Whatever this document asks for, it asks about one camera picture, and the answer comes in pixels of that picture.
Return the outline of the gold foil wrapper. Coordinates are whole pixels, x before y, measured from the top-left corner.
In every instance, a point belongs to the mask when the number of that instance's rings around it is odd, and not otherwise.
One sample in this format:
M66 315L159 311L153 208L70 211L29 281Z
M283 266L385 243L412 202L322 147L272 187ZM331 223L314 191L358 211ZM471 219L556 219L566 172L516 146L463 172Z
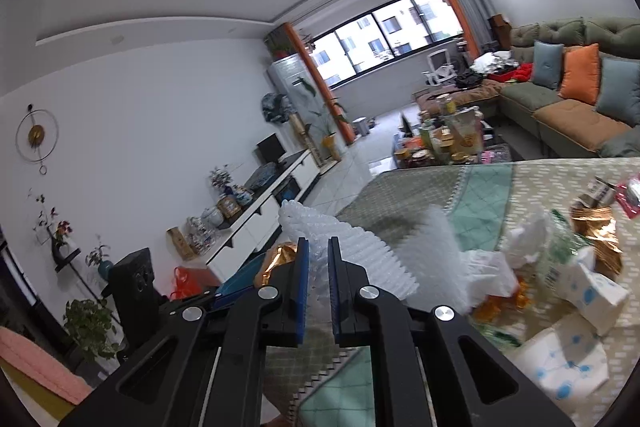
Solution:
M615 280L623 271L623 253L612 209L572 208L570 220L574 231L592 244L596 252L596 270Z

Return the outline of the black monitor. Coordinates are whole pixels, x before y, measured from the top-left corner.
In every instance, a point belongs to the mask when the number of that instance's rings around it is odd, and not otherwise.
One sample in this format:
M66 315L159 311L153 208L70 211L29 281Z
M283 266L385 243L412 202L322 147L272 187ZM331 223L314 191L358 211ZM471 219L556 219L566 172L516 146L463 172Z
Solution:
M277 133L268 135L267 138L257 144L257 156L262 165L274 164L280 166L285 155L285 148Z

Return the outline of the white foam net wrap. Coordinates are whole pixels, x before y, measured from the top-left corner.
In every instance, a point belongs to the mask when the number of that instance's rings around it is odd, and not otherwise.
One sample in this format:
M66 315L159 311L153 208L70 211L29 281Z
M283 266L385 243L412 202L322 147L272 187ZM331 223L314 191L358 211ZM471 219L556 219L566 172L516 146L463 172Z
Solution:
M427 207L418 225L397 248L380 236L333 216L285 202L280 208L282 232L289 239L307 239L310 249L311 309L329 312L329 239L338 238L342 258L366 269L369 283L413 308L430 311L446 305L461 314L471 311L468 269L445 213Z

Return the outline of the white office chair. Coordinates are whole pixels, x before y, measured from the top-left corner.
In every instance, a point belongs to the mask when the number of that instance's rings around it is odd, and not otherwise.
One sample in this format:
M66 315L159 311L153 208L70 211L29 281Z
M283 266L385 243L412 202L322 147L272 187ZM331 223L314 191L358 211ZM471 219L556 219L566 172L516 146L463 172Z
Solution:
M427 57L427 65L427 71L422 72L427 86L440 86L444 82L455 80L457 77L456 69L451 62L447 49L431 53Z

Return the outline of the orange cushion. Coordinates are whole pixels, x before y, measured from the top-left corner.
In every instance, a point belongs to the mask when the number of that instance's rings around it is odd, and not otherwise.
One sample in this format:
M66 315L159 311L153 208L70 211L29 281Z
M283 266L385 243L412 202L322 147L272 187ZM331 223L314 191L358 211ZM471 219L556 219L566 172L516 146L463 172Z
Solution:
M564 75L559 92L561 98L595 106L600 79L600 49L597 43L574 46L565 52Z

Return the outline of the green tufted sofa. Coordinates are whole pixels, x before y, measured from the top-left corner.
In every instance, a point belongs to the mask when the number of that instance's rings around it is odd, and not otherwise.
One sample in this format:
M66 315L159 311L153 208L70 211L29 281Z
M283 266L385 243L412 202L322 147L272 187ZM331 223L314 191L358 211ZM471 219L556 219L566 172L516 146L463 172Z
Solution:
M423 112L439 114L448 94L459 107L477 105L533 135L560 157L639 154L639 22L572 17L510 31L514 69L469 89L416 94Z

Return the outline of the blue cushion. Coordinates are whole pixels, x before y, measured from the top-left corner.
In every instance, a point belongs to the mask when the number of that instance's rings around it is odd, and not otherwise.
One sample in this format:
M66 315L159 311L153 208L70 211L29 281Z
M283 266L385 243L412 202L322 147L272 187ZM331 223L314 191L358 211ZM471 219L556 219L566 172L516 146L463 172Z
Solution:
M605 57L601 63L600 93L596 111L623 121L629 127L639 124L639 63Z
M536 41L532 83L550 90L559 88L562 78L564 46Z

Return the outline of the red plastic bag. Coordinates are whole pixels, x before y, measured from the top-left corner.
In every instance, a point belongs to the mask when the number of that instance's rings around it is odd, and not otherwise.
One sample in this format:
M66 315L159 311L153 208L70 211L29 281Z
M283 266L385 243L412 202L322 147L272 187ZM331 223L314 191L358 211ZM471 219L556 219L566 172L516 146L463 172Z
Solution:
M169 295L171 301L186 299L200 295L205 287L198 278L198 270L177 267L174 270L174 286Z

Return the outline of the white TV cabinet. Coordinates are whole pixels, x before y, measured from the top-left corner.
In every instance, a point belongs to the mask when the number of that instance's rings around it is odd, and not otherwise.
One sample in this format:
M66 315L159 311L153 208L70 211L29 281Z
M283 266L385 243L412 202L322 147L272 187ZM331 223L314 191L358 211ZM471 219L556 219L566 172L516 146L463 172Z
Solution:
M276 234L282 202L303 202L319 178L320 168L309 150L285 157L284 169L201 255L206 268L221 282L230 279Z

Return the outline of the window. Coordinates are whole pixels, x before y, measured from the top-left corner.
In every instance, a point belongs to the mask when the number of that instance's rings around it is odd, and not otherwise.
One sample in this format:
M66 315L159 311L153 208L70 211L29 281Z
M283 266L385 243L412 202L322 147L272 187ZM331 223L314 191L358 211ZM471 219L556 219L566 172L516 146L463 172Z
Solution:
M314 38L309 55L335 88L462 34L445 0L394 0Z

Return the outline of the round wall clock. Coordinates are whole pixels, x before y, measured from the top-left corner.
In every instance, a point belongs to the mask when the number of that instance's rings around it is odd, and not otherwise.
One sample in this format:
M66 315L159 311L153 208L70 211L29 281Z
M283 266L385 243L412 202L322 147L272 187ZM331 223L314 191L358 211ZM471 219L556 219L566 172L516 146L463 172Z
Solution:
M14 144L18 156L29 165L38 167L40 176L48 173L46 161L60 139L60 125L50 110L28 104L26 113L17 125Z

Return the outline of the white blue-dotted tissue pack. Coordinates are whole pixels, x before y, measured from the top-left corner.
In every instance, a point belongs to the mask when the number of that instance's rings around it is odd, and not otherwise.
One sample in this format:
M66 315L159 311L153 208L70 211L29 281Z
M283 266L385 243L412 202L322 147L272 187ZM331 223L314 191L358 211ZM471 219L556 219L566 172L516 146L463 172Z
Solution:
M567 413L576 411L608 381L603 343L579 313L530 338L509 359Z

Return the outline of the green patterned tablecloth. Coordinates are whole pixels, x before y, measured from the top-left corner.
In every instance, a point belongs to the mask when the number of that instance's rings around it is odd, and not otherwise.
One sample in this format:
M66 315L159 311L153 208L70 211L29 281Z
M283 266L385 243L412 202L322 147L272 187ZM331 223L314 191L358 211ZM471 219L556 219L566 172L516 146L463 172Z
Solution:
M576 411L561 410L577 426L634 426L639 412L622 401L639 374L639 223L611 207L623 253L623 271L612 280L596 270L596 252L574 231L570 210L597 180L623 182L638 171L634 158L396 170L333 217L397 248L427 207L439 207L468 269L472 308L462 315L509 359L579 313L603 343L608 381ZM303 346L268 350L264 392L296 426L373 424L370 352L334 343L330 300L328 313L314 312L310 284Z

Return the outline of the white standing air conditioner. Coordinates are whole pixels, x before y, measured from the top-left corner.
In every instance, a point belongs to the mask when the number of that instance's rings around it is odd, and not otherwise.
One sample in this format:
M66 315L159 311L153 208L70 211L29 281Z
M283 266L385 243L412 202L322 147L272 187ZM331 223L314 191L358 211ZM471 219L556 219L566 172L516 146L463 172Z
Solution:
M333 119L326 108L310 72L298 55L291 55L273 62L267 74L280 93L290 100L303 124L308 127L309 138L322 159L331 157L322 140L335 131Z

